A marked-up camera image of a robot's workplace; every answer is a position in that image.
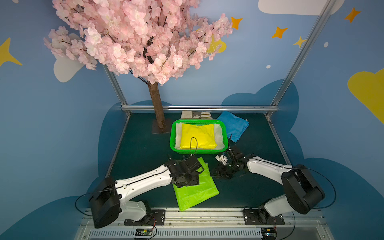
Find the lime green raincoat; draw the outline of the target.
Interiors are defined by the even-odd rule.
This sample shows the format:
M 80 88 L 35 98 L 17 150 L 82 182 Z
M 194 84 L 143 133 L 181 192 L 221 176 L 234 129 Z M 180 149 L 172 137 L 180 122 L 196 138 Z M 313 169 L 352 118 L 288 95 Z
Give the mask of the lime green raincoat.
M 202 157 L 198 158 L 198 161 L 202 165 L 202 167 L 199 168 L 199 171 L 204 170 L 199 175 L 199 185 L 181 188 L 173 185 L 178 207 L 182 212 L 213 198 L 220 193 L 211 177 L 209 165 L 204 162 Z

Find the aluminium frame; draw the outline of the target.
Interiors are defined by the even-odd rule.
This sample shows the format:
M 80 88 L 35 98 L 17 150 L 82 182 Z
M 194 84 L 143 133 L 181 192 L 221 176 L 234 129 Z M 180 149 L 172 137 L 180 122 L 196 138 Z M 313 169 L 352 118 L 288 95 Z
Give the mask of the aluminium frame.
M 307 56 L 307 52 L 313 45 L 313 42 L 318 37 L 318 34 L 321 32 L 324 24 L 331 16 L 331 11 L 336 4 L 336 1 L 326 1 L 323 5 L 323 9 L 319 14 L 318 19 L 316 20 L 312 30 L 309 34 L 309 40 L 307 46 L 303 47 L 289 74 L 283 81 L 281 87 L 279 88 L 276 96 L 273 99 L 273 102 L 269 106 L 164 106 L 165 111 L 207 111 L 207 112 L 265 112 L 267 114 L 272 114 L 273 112 L 278 111 L 278 102 L 283 97 L 285 91 L 288 89 L 288 86 L 291 83 L 294 75 L 296 74 L 299 66 L 304 61 Z M 166 228 L 175 228 L 176 231 L 180 232 L 181 230 L 186 230 L 186 234 L 183 236 L 185 238 L 223 238 L 224 234 L 211 234 L 210 231 L 213 231 L 217 228 L 232 228 L 234 226 L 235 215 L 238 215 L 242 212 L 240 209 L 226 209 L 226 208 L 211 208 L 211 209 L 188 209 L 184 212 L 181 212 L 175 208 L 168 208 L 166 210 L 165 224 L 163 226 L 125 226 L 125 228 L 154 228 L 154 236 L 160 236 Z M 87 221 L 86 224 L 82 224 L 84 228 L 94 228 L 94 222 L 92 216 L 85 215 L 84 220 Z M 121 222 L 124 222 L 123 216 L 120 216 L 112 224 L 98 229 L 100 231 L 110 231 L 112 228 L 115 228 Z

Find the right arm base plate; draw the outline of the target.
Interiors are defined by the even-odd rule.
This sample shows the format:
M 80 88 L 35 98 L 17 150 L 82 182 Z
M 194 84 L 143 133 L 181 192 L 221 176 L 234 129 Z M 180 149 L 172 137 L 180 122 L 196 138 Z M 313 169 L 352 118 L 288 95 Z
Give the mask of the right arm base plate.
M 271 217 L 265 210 L 244 208 L 243 216 L 245 224 L 247 226 L 285 225 L 285 220 L 282 215 L 278 215 L 277 217 Z

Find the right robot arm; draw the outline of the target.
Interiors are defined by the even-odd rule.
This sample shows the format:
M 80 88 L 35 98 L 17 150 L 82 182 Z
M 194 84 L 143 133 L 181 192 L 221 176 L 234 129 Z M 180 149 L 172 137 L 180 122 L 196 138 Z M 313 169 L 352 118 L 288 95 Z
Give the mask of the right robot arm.
M 256 216 L 266 223 L 273 217 L 288 212 L 305 215 L 325 199 L 325 192 L 304 165 L 282 165 L 255 155 L 245 155 L 233 146 L 215 156 L 219 162 L 214 177 L 232 179 L 245 170 L 264 176 L 283 186 L 284 194 L 266 201 L 257 209 Z

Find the left circuit board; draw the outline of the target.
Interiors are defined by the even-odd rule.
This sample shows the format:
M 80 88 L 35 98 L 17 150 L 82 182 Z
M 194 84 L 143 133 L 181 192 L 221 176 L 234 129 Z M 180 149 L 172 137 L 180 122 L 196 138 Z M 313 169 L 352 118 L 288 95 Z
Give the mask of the left circuit board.
M 135 238 L 151 238 L 155 231 L 151 229 L 136 229 Z

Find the circuit board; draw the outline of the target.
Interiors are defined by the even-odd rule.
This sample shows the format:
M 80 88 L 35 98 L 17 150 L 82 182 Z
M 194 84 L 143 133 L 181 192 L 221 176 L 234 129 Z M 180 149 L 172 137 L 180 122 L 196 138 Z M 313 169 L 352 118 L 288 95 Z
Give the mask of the circuit board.
M 136 229 L 135 238 L 151 238 L 155 231 L 151 229 Z
M 263 240 L 276 240 L 277 239 L 277 230 L 274 228 L 262 228 L 261 234 L 262 234 Z

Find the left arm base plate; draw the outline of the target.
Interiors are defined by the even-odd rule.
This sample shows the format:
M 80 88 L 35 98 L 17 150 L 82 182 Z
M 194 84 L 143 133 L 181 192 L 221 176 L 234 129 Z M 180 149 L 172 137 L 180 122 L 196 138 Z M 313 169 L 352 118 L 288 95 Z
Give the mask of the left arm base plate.
M 141 220 L 133 221 L 126 219 L 125 226 L 163 226 L 165 224 L 166 210 L 152 210 L 146 214 Z

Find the white raincoat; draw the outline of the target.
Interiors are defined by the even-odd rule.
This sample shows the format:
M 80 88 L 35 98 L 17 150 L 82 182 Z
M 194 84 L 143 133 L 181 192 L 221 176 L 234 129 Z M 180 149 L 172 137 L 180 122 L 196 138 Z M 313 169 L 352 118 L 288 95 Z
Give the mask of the white raincoat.
M 225 148 L 223 128 L 220 124 L 193 125 L 176 123 L 175 149 L 188 151 L 218 151 Z

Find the beige work glove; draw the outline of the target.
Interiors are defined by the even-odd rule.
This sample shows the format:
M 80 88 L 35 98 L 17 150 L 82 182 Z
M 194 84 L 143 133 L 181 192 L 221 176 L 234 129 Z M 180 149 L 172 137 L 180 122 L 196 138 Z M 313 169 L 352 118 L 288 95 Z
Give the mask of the beige work glove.
M 182 111 L 181 119 L 207 119 L 212 120 L 212 115 L 209 112 L 194 112 L 194 111 Z

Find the green plastic basket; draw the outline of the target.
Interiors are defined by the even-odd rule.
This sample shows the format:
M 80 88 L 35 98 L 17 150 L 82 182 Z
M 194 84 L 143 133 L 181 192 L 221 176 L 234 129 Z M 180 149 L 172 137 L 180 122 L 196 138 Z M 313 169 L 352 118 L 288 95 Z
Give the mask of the green plastic basket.
M 215 139 L 219 141 L 218 146 L 213 150 L 203 150 L 203 149 L 180 149 L 177 147 L 181 141 L 181 127 L 179 124 L 190 124 L 190 125 L 215 125 Z M 225 152 L 229 147 L 229 140 L 227 138 L 226 127 L 223 122 L 218 120 L 177 120 L 173 122 L 171 129 L 171 138 L 170 138 L 170 147 L 173 151 L 179 154 L 202 154 L 202 155 L 213 155 Z

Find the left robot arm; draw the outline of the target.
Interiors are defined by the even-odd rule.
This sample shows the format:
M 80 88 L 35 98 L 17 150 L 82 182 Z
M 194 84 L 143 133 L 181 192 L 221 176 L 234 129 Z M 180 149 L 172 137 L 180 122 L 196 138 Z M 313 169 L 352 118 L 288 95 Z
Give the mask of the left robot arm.
M 103 179 L 89 198 L 94 227 L 106 227 L 120 216 L 135 222 L 148 220 L 153 215 L 149 205 L 144 201 L 134 202 L 133 198 L 170 184 L 178 188 L 197 186 L 200 184 L 199 175 L 204 171 L 203 164 L 195 156 L 190 156 L 182 161 L 170 159 L 158 168 L 136 177 Z

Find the right circuit board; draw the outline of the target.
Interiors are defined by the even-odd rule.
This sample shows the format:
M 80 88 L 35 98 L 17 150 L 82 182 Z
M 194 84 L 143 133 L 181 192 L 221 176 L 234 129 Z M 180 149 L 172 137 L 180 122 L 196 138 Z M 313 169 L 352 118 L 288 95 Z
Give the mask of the right circuit board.
M 262 228 L 261 234 L 262 234 L 263 240 L 276 240 L 277 239 L 277 230 L 274 228 Z

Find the blue raincoat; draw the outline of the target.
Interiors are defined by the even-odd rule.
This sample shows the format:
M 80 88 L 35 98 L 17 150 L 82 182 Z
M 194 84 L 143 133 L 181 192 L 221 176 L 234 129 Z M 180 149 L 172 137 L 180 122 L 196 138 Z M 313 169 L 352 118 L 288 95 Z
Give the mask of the blue raincoat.
M 228 139 L 234 143 L 236 143 L 241 138 L 249 126 L 248 121 L 239 118 L 227 111 L 222 112 L 217 120 L 224 123 Z

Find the yellow-green raincoat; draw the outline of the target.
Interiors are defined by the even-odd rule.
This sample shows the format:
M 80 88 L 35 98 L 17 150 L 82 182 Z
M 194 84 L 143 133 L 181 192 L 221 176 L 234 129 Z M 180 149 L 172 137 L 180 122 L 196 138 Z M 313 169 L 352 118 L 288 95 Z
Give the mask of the yellow-green raincoat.
M 181 149 L 213 150 L 217 147 L 215 139 L 215 125 L 190 125 L 182 124 Z

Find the pink cherry blossom tree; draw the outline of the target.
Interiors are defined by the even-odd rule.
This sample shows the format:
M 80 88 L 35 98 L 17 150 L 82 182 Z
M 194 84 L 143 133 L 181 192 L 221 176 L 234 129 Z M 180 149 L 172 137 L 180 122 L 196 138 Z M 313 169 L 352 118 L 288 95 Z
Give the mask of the pink cherry blossom tree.
M 66 25 L 52 29 L 45 46 L 57 57 L 94 70 L 102 64 L 116 74 L 132 74 L 151 95 L 157 125 L 166 127 L 159 86 L 212 60 L 218 41 L 233 32 L 225 15 L 213 22 L 192 15 L 199 1 L 53 1 Z

